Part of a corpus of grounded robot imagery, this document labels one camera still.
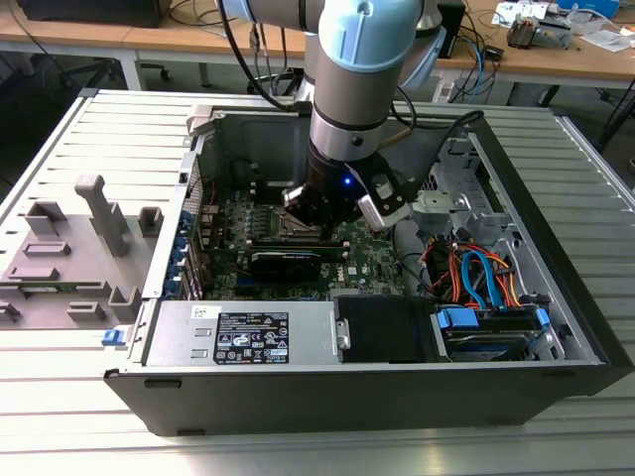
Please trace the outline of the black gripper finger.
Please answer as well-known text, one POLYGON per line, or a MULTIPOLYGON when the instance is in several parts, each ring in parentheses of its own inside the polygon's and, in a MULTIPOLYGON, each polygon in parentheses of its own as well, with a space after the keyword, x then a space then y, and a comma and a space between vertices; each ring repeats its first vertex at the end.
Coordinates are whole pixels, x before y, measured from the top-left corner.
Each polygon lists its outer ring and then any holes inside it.
POLYGON ((332 217, 328 200, 310 185, 302 185, 283 192, 285 210, 305 225, 317 227, 320 239, 332 235, 332 217))
POLYGON ((362 218, 356 217, 350 221, 342 221, 334 226, 332 239, 338 242, 357 242, 362 231, 362 218))

